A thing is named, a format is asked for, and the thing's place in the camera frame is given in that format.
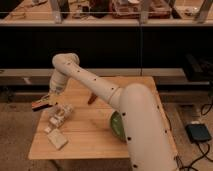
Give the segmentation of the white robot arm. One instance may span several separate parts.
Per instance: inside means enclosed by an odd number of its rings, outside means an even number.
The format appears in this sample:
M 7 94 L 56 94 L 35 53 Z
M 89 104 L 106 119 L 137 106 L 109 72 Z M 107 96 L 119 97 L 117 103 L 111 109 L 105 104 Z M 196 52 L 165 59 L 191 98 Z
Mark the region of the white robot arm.
M 62 93 L 70 77 L 79 81 L 121 115 L 133 171 L 178 171 L 169 132 L 151 90 L 141 83 L 122 88 L 79 63 L 75 53 L 55 55 L 50 92 Z

